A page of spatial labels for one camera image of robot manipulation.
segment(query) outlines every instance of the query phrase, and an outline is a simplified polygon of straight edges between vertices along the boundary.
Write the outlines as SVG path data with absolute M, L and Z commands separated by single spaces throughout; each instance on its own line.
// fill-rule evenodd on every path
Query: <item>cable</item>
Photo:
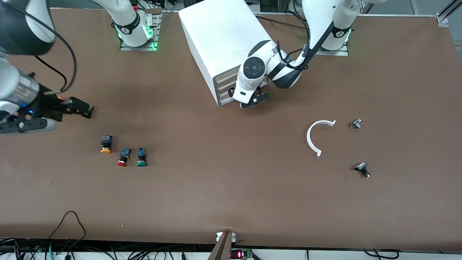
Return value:
M 169 251 L 169 254 L 170 254 L 170 257 L 172 258 L 172 260 L 175 260 L 175 259 L 173 259 L 172 252 L 170 252 L 170 248 L 167 248 L 167 249 L 168 249 L 168 251 Z
M 184 249 L 181 248 L 181 260 L 186 260 L 186 255 L 184 254 Z
M 306 31 L 306 36 L 307 36 L 306 44 L 308 44 L 308 43 L 310 42 L 310 30 L 309 30 L 309 28 L 308 28 L 308 24 L 307 24 L 306 20 L 303 19 L 303 18 L 300 16 L 300 14 L 298 13 L 298 11 L 297 11 L 297 9 L 296 9 L 296 7 L 295 7 L 295 1 L 292 1 L 292 5 L 293 5 L 293 8 L 294 8 L 295 12 L 292 12 L 292 11 L 289 11 L 289 12 L 290 12 L 291 14 L 293 14 L 297 19 L 299 19 L 299 20 L 302 22 L 302 24 L 303 24 L 303 27 L 302 27 L 302 28 L 305 29 L 305 31 Z M 294 70 L 306 70 L 306 69 L 308 69 L 308 62 L 309 62 L 309 61 L 308 61 L 308 55 L 307 55 L 306 53 L 305 53 L 305 58 L 303 59 L 303 61 L 302 61 L 301 64 L 299 64 L 299 65 L 297 65 L 297 66 L 293 66 L 293 65 L 289 64 L 289 62 L 288 62 L 288 59 L 289 59 L 289 57 L 290 57 L 290 54 L 293 54 L 293 53 L 295 53 L 295 52 L 297 52 L 297 51 L 301 51 L 303 48 L 302 48 L 302 49 L 297 49 L 297 50 L 291 51 L 291 52 L 290 52 L 289 54 L 287 54 L 284 58 L 282 57 L 281 47 L 280 47 L 279 41 L 277 41 L 276 49 L 277 49 L 277 51 L 278 51 L 278 53 L 279 53 L 279 57 L 280 57 L 281 61 L 285 62 L 285 63 L 286 63 L 286 66 L 287 66 L 288 68 L 292 68 L 292 69 L 294 69 Z
M 149 5 L 158 6 L 158 7 L 162 8 L 162 9 L 165 9 L 165 10 L 167 9 L 167 8 L 165 8 L 165 7 L 162 7 L 161 5 L 159 5 L 159 4 L 157 4 L 157 3 L 155 3 L 153 0 L 152 0 L 152 1 L 149 1 L 149 0 L 143 0 L 143 1 L 144 1 L 145 3 L 147 3 L 147 4 L 149 4 Z
M 263 19 L 263 20 L 267 20 L 267 21 L 271 21 L 271 22 L 278 23 L 278 24 L 282 24 L 282 25 L 287 25 L 287 26 L 292 26 L 292 27 L 295 27 L 295 28 L 305 29 L 305 27 L 301 27 L 301 26 L 298 26 L 298 25 L 292 25 L 292 24 L 284 23 L 284 22 L 277 21 L 277 20 L 273 20 L 273 19 L 266 18 L 266 17 L 263 17 L 263 16 L 256 16 L 256 17 L 257 17 L 257 18 L 260 18 L 260 19 Z
M 66 240 L 66 243 L 64 243 L 64 246 L 62 246 L 61 251 L 56 252 L 56 255 L 59 255 L 59 254 L 61 254 L 61 253 L 64 251 L 64 249 L 66 248 L 67 243 L 69 243 L 70 240 L 71 240 L 70 238 L 68 238 L 68 239 Z
M 16 260 L 21 260 L 21 252 L 20 252 L 21 249 L 19 248 L 19 245 L 16 242 L 16 240 L 14 240 L 13 251 L 14 251 L 14 256 L 15 256 Z
M 114 251 L 114 249 L 112 248 L 112 246 L 111 246 L 111 248 L 112 248 L 111 251 L 113 252 L 114 256 L 110 255 L 108 252 L 105 252 L 105 251 L 103 251 L 103 250 L 101 250 L 101 249 L 99 249 L 99 248 L 94 248 L 94 247 L 82 247 L 82 248 L 85 249 L 85 250 L 87 250 L 87 251 L 90 251 L 90 252 L 105 253 L 105 254 L 106 254 L 107 256 L 109 256 L 112 260 L 118 260 L 118 259 L 117 259 L 116 252 Z
M 58 228 L 61 226 L 62 222 L 64 221 L 64 218 L 66 217 L 66 215 L 67 215 L 69 212 L 71 212 L 71 213 L 73 213 L 73 214 L 75 215 L 75 218 L 77 219 L 77 222 L 79 223 L 80 227 L 81 227 L 82 230 L 84 231 L 84 234 L 83 234 L 83 236 L 82 236 L 79 240 L 75 241 L 75 242 L 69 247 L 69 249 L 68 249 L 68 251 L 67 251 L 67 254 L 68 254 L 68 255 L 69 255 L 70 251 L 72 250 L 72 247 L 73 247 L 76 243 L 80 242 L 80 241 L 85 237 L 85 235 L 86 235 L 86 230 L 85 230 L 84 226 L 82 225 L 82 222 L 80 222 L 79 216 L 77 215 L 77 213 L 75 213 L 75 211 L 69 210 L 68 212 L 64 213 L 64 216 L 62 216 L 61 222 L 59 222 L 59 225 L 53 230 L 53 232 L 51 232 L 50 236 L 48 237 L 48 241 L 50 241 L 51 236 L 56 232 L 56 230 L 58 230 Z
M 140 2 L 138 2 L 138 0 L 136 0 L 136 3 L 140 5 L 140 7 L 141 7 L 142 10 L 145 10 L 144 6 L 142 6 L 142 5 L 140 4 Z
M 152 29 L 154 29 L 154 28 L 160 26 L 160 25 L 172 14 L 172 12 L 173 12 L 174 10 L 175 10 L 175 6 L 172 6 L 172 10 L 170 10 L 170 12 L 167 14 L 167 16 L 166 16 L 164 19 L 162 19 L 162 21 L 160 21 L 160 23 L 159 23 L 158 25 L 152 26 Z
M 384 259 L 390 259 L 390 260 L 394 260 L 394 259 L 398 259 L 398 257 L 400 257 L 400 252 L 396 251 L 396 256 L 394 257 L 388 257 L 388 256 L 383 256 L 383 255 L 379 255 L 377 250 L 373 249 L 374 253 L 376 254 L 370 254 L 369 252 L 366 251 L 365 248 L 363 248 L 364 250 L 364 253 L 366 253 L 368 256 L 372 256 L 372 257 L 377 257 L 378 260 L 382 260 L 382 258 Z
M 48 247 L 48 252 L 50 253 L 50 259 L 51 259 L 51 260 L 55 260 L 55 257 L 53 256 L 53 251 L 51 250 L 51 244 L 50 244 L 50 246 Z
M 61 89 L 59 89 L 59 91 L 51 91 L 51 92 L 46 92 L 44 94 L 45 95 L 50 95 L 50 94 L 64 93 L 67 90 L 69 90 L 71 88 L 71 86 L 74 84 L 75 75 L 77 74 L 77 59 L 75 58 L 75 53 L 74 53 L 74 50 L 71 48 L 71 45 L 69 45 L 69 43 L 67 43 L 67 41 L 61 35 L 59 35 L 59 33 L 57 33 L 50 26 L 46 25 L 44 22 L 40 21 L 39 19 L 37 19 L 35 16 L 31 15 L 30 13 L 28 13 L 28 12 L 26 12 L 24 10 L 21 10 L 21 9 L 15 7 L 15 6 L 12 6 L 8 2 L 4 2 L 4 1 L 0 0 L 0 4 L 5 5 L 5 6 L 9 7 L 9 8 L 12 8 L 12 9 L 14 9 L 14 10 L 16 10 L 16 11 L 30 17 L 32 20 L 38 22 L 41 26 L 47 28 L 48 31 L 50 31 L 54 35 L 56 35 L 56 37 L 58 37 L 66 45 L 66 47 L 69 49 L 69 51 L 70 51 L 70 53 L 72 55 L 72 60 L 73 60 L 73 65 L 74 65 L 71 81 L 70 81 L 69 85 L 63 86 Z
M 112 250 L 112 253 L 114 254 L 115 260 L 118 260 L 118 259 L 117 259 L 117 254 L 116 254 L 114 248 L 112 247 L 111 242 L 108 241 L 108 244 L 109 244 L 109 246 L 111 247 L 111 250 Z
M 286 13 L 291 13 L 292 15 L 295 15 L 295 16 L 297 16 L 297 14 L 296 14 L 296 13 L 294 13 L 294 12 L 292 12 L 292 11 L 290 11 L 290 10 L 287 10 L 287 11 L 285 11 L 285 12 L 286 12 Z

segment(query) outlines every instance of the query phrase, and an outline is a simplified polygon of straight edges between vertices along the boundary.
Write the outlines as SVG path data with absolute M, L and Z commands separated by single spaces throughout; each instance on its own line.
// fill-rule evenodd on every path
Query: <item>black cable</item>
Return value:
M 14 251 L 14 256 L 15 256 L 16 260 L 21 260 L 21 252 L 20 252 L 21 249 L 19 248 L 19 245 L 16 242 L 16 240 L 14 240 L 13 251 Z
M 118 260 L 118 259 L 117 259 L 116 251 L 115 251 L 114 248 L 112 247 L 111 242 L 108 241 L 108 244 L 109 244 L 109 246 L 111 247 L 111 250 L 112 250 L 112 253 L 114 254 L 115 260 Z
M 59 254 L 61 254 L 61 253 L 64 251 L 64 249 L 66 248 L 66 246 L 67 246 L 67 243 L 69 243 L 69 241 L 70 241 L 70 240 L 71 240 L 71 239 L 70 239 L 70 238 L 68 238 L 68 239 L 66 240 L 66 243 L 64 243 L 64 246 L 61 248 L 61 251 L 59 251 L 59 252 L 56 252 L 55 254 L 56 254 L 56 255 L 59 255 Z
M 31 253 L 31 256 L 30 256 L 29 260 L 35 260 L 35 254 L 37 254 L 37 252 L 40 250 L 40 247 L 43 245 L 43 243 L 45 243 L 45 241 L 42 241 L 42 243 L 40 243 L 40 245 L 35 247 L 35 251 L 34 251 L 34 253 Z
M 382 258 L 394 260 L 394 259 L 398 259 L 398 257 L 400 257 L 400 252 L 398 252 L 398 251 L 396 251 L 396 256 L 394 256 L 394 257 L 388 257 L 388 256 L 379 255 L 379 253 L 378 253 L 377 250 L 375 250 L 375 249 L 373 249 L 373 251 L 374 251 L 374 253 L 376 253 L 376 254 L 370 254 L 369 252 L 366 251 L 365 248 L 363 248 L 363 251 L 364 251 L 364 253 L 366 253 L 368 256 L 377 257 L 378 260 L 382 260 Z
M 107 256 L 109 256 L 112 260 L 118 260 L 117 259 L 117 255 L 114 251 L 114 249 L 112 249 L 111 251 L 114 253 L 114 256 L 110 255 L 108 252 L 105 252 L 99 248 L 94 248 L 94 247 L 82 247 L 83 249 L 87 250 L 87 251 L 90 251 L 90 252 L 95 252 L 95 253 L 105 253 Z
M 160 26 L 172 14 L 173 10 L 175 10 L 175 5 L 172 6 L 172 10 L 170 10 L 170 12 L 167 14 L 167 16 L 165 18 L 162 18 L 162 21 L 160 21 L 160 23 L 158 25 L 151 26 L 152 27 L 151 29 L 154 29 L 154 28 Z
M 56 232 L 56 230 L 58 230 L 58 228 L 61 226 L 62 222 L 64 221 L 64 218 L 66 218 L 66 215 L 67 215 L 69 212 L 71 212 L 71 213 L 73 213 L 73 214 L 75 215 L 75 218 L 77 219 L 77 222 L 79 223 L 80 227 L 81 227 L 82 230 L 84 231 L 84 234 L 83 234 L 83 236 L 82 236 L 79 240 L 75 241 L 75 242 L 69 247 L 69 249 L 68 249 L 68 251 L 67 251 L 67 254 L 68 254 L 68 255 L 69 255 L 69 252 L 72 250 L 72 247 L 73 247 L 76 243 L 80 242 L 80 241 L 85 237 L 85 235 L 86 235 L 86 230 L 85 230 L 84 226 L 82 225 L 82 222 L 80 222 L 79 216 L 77 215 L 77 213 L 75 213 L 75 211 L 69 210 L 68 212 L 64 213 L 64 216 L 62 216 L 61 222 L 59 222 L 59 225 L 53 230 L 53 232 L 51 232 L 50 236 L 48 237 L 48 241 L 49 241 L 49 240 L 51 239 L 51 236 L 52 236 L 52 235 Z
M 255 259 L 255 260 L 261 260 L 261 258 L 258 257 L 258 256 L 256 256 L 256 255 L 254 254 L 254 252 L 252 252 L 252 258 Z
M 184 254 L 184 249 L 181 248 L 181 260 L 186 260 L 186 255 Z
M 144 6 L 142 6 L 142 5 L 140 4 L 140 2 L 138 2 L 138 0 L 136 0 L 136 3 L 140 5 L 140 7 L 141 7 L 142 10 L 145 10 Z
M 260 18 L 260 19 L 263 19 L 263 20 L 267 20 L 267 21 L 271 21 L 271 22 L 278 23 L 278 24 L 282 24 L 282 25 L 287 25 L 287 26 L 292 26 L 292 27 L 295 27 L 295 28 L 305 29 L 305 27 L 301 27 L 301 26 L 298 26 L 298 25 L 292 25 L 292 24 L 284 23 L 284 22 L 277 21 L 277 20 L 273 20 L 273 19 L 266 18 L 266 17 L 263 17 L 263 16 L 256 16 L 256 17 L 257 17 L 257 18 Z
M 167 10 L 167 8 L 162 7 L 161 5 L 157 4 L 157 3 L 154 2 L 153 0 L 143 0 L 143 1 L 146 2 L 146 3 L 148 3 L 148 4 L 150 4 L 150 5 L 155 5 L 155 6 L 158 6 L 158 7 L 162 8 L 162 9 Z
M 295 17 L 297 17 L 297 14 L 294 13 L 294 12 L 292 12 L 292 11 L 290 11 L 290 10 L 287 10 L 287 11 L 285 11 L 285 12 L 290 13 L 290 14 L 292 14 L 292 15 L 295 15 Z
M 71 250 L 72 259 L 75 260 L 74 252 Z
M 302 24 L 303 24 L 303 28 L 305 29 L 306 31 L 306 36 L 307 36 L 307 41 L 306 41 L 306 44 L 308 44 L 310 42 L 310 30 L 308 28 L 308 24 L 306 22 L 305 19 L 303 19 L 300 14 L 298 13 L 296 7 L 295 7 L 295 2 L 292 1 L 292 4 L 293 4 L 293 8 L 295 10 L 295 12 L 290 12 L 292 13 L 297 19 L 299 19 Z M 288 68 L 292 68 L 292 69 L 295 69 L 295 70 L 306 70 L 308 69 L 308 55 L 305 53 L 305 58 L 303 59 L 302 63 L 297 65 L 297 66 L 292 66 L 291 64 L 289 64 L 288 62 L 288 59 L 289 59 L 289 55 L 292 54 L 292 53 L 295 53 L 297 51 L 300 51 L 301 49 L 298 49 L 298 50 L 295 50 L 295 51 L 291 51 L 289 54 L 287 54 L 284 58 L 282 57 L 282 53 L 281 53 L 281 48 L 280 48 L 280 44 L 279 44 L 279 41 L 277 41 L 277 46 L 276 46 L 276 49 L 279 53 L 279 57 L 281 59 L 281 61 L 285 62 L 286 63 L 286 66 Z
M 173 259 L 173 255 L 172 255 L 172 252 L 170 251 L 170 248 L 167 248 L 167 249 L 169 251 L 169 254 L 170 254 L 170 257 L 172 258 L 172 260 L 175 260 L 175 259 Z
M 28 13 L 28 12 L 26 12 L 24 10 L 21 10 L 21 9 L 19 9 L 17 7 L 14 7 L 14 6 L 10 5 L 8 2 L 4 2 L 4 1 L 0 0 L 0 4 L 5 5 L 5 6 L 9 7 L 9 8 L 12 8 L 12 9 L 14 9 L 14 10 L 16 10 L 16 11 L 30 17 L 32 20 L 38 22 L 41 26 L 47 28 L 47 30 L 49 30 L 54 35 L 56 35 L 56 37 L 58 37 L 66 45 L 66 47 L 69 49 L 69 51 L 70 51 L 70 53 L 72 55 L 74 69 L 73 69 L 73 74 L 72 74 L 72 78 L 71 78 L 71 81 L 70 81 L 69 85 L 67 87 L 62 87 L 60 89 L 60 92 L 63 93 L 63 92 L 66 92 L 67 90 L 69 90 L 71 88 L 71 86 L 74 84 L 75 75 L 77 74 L 77 59 L 75 58 L 75 53 L 74 53 L 74 50 L 71 48 L 71 45 L 69 45 L 69 43 L 67 43 L 67 41 L 61 35 L 59 35 L 59 33 L 57 33 L 50 26 L 46 25 L 44 22 L 40 21 L 39 19 L 37 19 L 35 16 L 31 15 L 30 13 Z

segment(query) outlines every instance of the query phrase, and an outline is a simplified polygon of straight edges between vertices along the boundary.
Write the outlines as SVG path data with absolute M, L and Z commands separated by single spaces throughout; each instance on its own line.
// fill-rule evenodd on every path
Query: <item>metal bracket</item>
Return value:
M 220 240 L 222 234 L 223 234 L 223 232 L 217 232 L 217 243 L 218 243 L 218 240 Z M 232 241 L 231 242 L 236 243 L 236 233 L 232 233 Z
M 343 43 L 343 46 L 338 50 L 326 50 L 322 47 L 316 52 L 316 55 L 325 55 L 325 56 L 348 56 L 348 46 L 347 43 Z
M 462 6 L 462 0 L 452 0 L 441 12 L 436 14 L 439 27 L 448 27 L 447 18 L 451 16 L 459 7 Z
M 436 14 L 436 19 L 438 20 L 438 27 L 439 28 L 449 27 L 448 19 L 447 18 L 441 19 L 441 16 L 439 15 L 439 13 Z
M 218 242 L 207 260 L 229 260 L 231 244 L 236 241 L 236 233 L 217 232 L 217 239 Z

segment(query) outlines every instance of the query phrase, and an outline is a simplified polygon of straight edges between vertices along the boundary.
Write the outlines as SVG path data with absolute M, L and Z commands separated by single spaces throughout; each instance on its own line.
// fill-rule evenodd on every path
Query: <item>wire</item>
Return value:
M 13 251 L 16 260 L 21 260 L 21 249 L 19 248 L 19 245 L 16 242 L 16 240 L 14 240 Z
M 398 251 L 396 251 L 396 256 L 394 256 L 394 257 L 388 257 L 388 256 L 379 255 L 379 253 L 378 253 L 377 250 L 375 250 L 375 249 L 373 249 L 373 251 L 374 251 L 374 253 L 376 253 L 376 254 L 370 254 L 369 252 L 366 251 L 365 248 L 363 248 L 363 250 L 364 250 L 364 253 L 366 253 L 368 256 L 377 257 L 378 260 L 382 260 L 382 258 L 394 260 L 394 259 L 398 259 L 398 257 L 400 257 L 400 252 L 398 252 Z
M 64 246 L 61 248 L 61 251 L 56 252 L 56 255 L 59 255 L 59 254 L 61 254 L 61 253 L 64 251 L 64 249 L 66 248 L 67 243 L 69 243 L 70 240 L 71 240 L 70 238 L 68 238 L 68 239 L 66 240 L 66 243 L 64 243 Z
M 65 45 L 66 47 L 69 49 L 70 53 L 71 53 L 71 56 L 72 56 L 72 60 L 73 60 L 73 74 L 72 74 L 72 78 L 71 78 L 71 81 L 69 83 L 69 85 L 67 86 L 63 86 L 61 89 L 59 89 L 59 91 L 51 91 L 51 92 L 46 92 L 44 94 L 46 95 L 49 95 L 49 94 L 57 94 L 57 93 L 64 93 L 66 92 L 67 90 L 69 90 L 71 88 L 71 86 L 74 84 L 74 81 L 75 81 L 75 75 L 77 74 L 77 59 L 75 58 L 75 53 L 74 53 L 74 50 L 71 48 L 71 45 L 69 45 L 69 43 L 67 43 L 67 41 L 61 36 L 59 35 L 59 33 L 57 33 L 55 30 L 53 30 L 50 26 L 46 25 L 44 22 L 40 21 L 39 19 L 37 19 L 35 16 L 31 15 L 30 13 L 24 11 L 24 10 L 21 10 L 15 6 L 12 6 L 11 4 L 9 4 L 8 2 L 4 2 L 4 1 L 1 1 L 0 0 L 0 4 L 2 5 L 5 5 L 9 8 L 12 8 L 28 17 L 30 17 L 32 20 L 38 22 L 41 26 L 45 27 L 48 29 L 48 31 L 52 32 L 54 35 L 56 35 L 56 37 L 58 37 Z
M 174 260 L 174 259 L 173 259 L 172 252 L 170 251 L 170 248 L 167 248 L 167 250 L 169 251 L 169 254 L 170 254 L 170 257 L 172 258 L 172 260 Z
M 273 20 L 273 19 L 266 18 L 266 17 L 263 17 L 263 16 L 256 16 L 256 17 L 257 17 L 257 18 L 260 18 L 260 19 L 263 19 L 263 20 L 267 20 L 267 21 L 271 21 L 271 22 L 278 23 L 278 24 L 282 24 L 282 25 L 287 25 L 287 26 L 292 26 L 292 27 L 295 27 L 295 28 L 305 29 L 305 27 L 301 27 L 301 26 L 298 26 L 298 25 L 292 25 L 292 24 L 284 23 L 284 22 L 277 21 L 277 20 Z
M 160 21 L 160 23 L 158 25 L 154 25 L 152 28 L 156 28 L 156 27 L 159 27 L 171 14 L 172 12 L 175 10 L 175 6 L 172 6 L 172 10 L 170 10 L 170 12 L 167 14 L 167 16 L 162 19 L 162 21 Z
M 94 247 L 82 247 L 83 249 L 87 250 L 87 251 L 90 251 L 90 252 L 96 252 L 96 253 L 105 253 L 107 256 L 109 256 L 112 260 L 118 260 L 117 259 L 117 255 L 116 255 L 116 252 L 114 251 L 114 249 L 112 249 L 111 251 L 113 252 L 114 256 L 110 255 L 108 252 L 105 252 L 99 248 L 94 248 Z
M 304 19 L 300 16 L 300 14 L 298 13 L 297 8 L 295 7 L 295 1 L 292 1 L 292 6 L 293 6 L 293 9 L 295 10 L 295 14 L 294 14 L 295 17 L 297 17 L 297 18 L 302 22 L 303 26 L 305 27 L 305 30 L 306 30 L 306 38 L 307 38 L 306 44 L 308 44 L 308 43 L 310 42 L 310 30 L 308 29 L 308 23 L 307 23 L 306 20 L 304 20 Z M 303 61 L 302 61 L 301 64 L 299 64 L 298 66 L 292 66 L 292 65 L 290 65 L 290 64 L 287 64 L 287 67 L 292 68 L 292 69 L 296 69 L 296 70 L 305 70 L 305 69 L 308 69 L 308 66 L 307 66 L 307 65 L 308 65 L 308 60 L 307 60 L 307 59 L 308 59 L 308 55 L 306 54 L 306 55 L 305 55 L 305 58 L 303 59 Z
M 142 6 L 142 5 L 140 4 L 140 2 L 138 2 L 138 0 L 136 0 L 136 3 L 140 5 L 140 7 L 141 7 L 142 10 L 145 9 L 144 6 Z
M 114 254 L 115 260 L 118 260 L 118 259 L 117 259 L 117 254 L 116 254 L 114 248 L 112 247 L 111 242 L 108 241 L 108 244 L 109 244 L 109 246 L 111 247 L 111 250 L 112 250 L 112 253 Z
M 161 5 L 159 5 L 159 4 L 157 4 L 157 3 L 155 3 L 153 0 L 151 0 L 151 1 L 150 1 L 150 0 L 143 0 L 143 1 L 144 1 L 145 3 L 147 3 L 147 4 L 149 4 L 149 5 L 158 6 L 158 7 L 162 8 L 162 9 L 165 9 L 165 10 L 167 10 L 167 8 L 165 8 L 165 7 L 162 7 Z
M 294 13 L 294 12 L 292 12 L 292 11 L 290 11 L 290 10 L 287 10 L 287 11 L 285 11 L 285 12 L 286 12 L 286 13 L 291 13 L 292 15 L 297 16 L 296 13 Z
M 66 217 L 66 215 L 67 215 L 68 213 L 73 213 L 73 214 L 75 215 L 75 218 L 77 219 L 77 222 L 79 223 L 80 227 L 81 227 L 82 230 L 84 231 L 84 234 L 83 234 L 83 236 L 82 236 L 79 240 L 75 241 L 75 242 L 69 247 L 69 249 L 68 249 L 68 251 L 67 251 L 67 254 L 69 254 L 69 252 L 72 250 L 72 247 L 73 247 L 76 243 L 80 242 L 80 241 L 85 237 L 85 235 L 86 235 L 86 230 L 85 230 L 84 226 L 82 225 L 82 222 L 80 222 L 79 216 L 77 215 L 77 213 L 75 213 L 75 211 L 69 210 L 68 212 L 64 213 L 64 216 L 62 216 L 61 222 L 59 222 L 59 225 L 53 230 L 53 232 L 51 232 L 50 236 L 48 237 L 48 241 L 49 241 L 49 240 L 51 239 L 51 236 L 52 236 L 52 235 L 56 232 L 56 230 L 58 230 L 58 228 L 61 226 L 62 222 L 64 221 L 64 218 Z
M 51 250 L 51 244 L 48 247 L 48 252 L 50 253 L 50 259 L 55 260 L 55 257 L 53 256 L 53 251 Z

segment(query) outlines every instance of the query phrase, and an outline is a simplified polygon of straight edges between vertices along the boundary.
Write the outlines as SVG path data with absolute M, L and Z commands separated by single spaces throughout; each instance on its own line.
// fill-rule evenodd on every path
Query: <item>brown table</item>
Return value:
M 156 52 L 119 51 L 105 11 L 52 16 L 78 59 L 66 94 L 96 112 L 0 136 L 1 237 L 48 237 L 75 210 L 87 239 L 213 243 L 229 229 L 247 245 L 462 250 L 462 67 L 436 19 L 359 17 L 349 57 L 316 56 L 295 87 L 271 85 L 269 101 L 241 110 L 216 106 L 177 13 Z M 262 24 L 286 51 L 305 41 Z M 44 60 L 70 75 L 63 44 Z M 33 57 L 10 61 L 61 85 Z M 306 141 L 317 120 L 337 120 L 312 131 L 319 158 Z M 121 147 L 146 147 L 149 166 L 116 166 Z M 353 170 L 362 161 L 367 180 Z M 81 231 L 69 217 L 55 235 Z

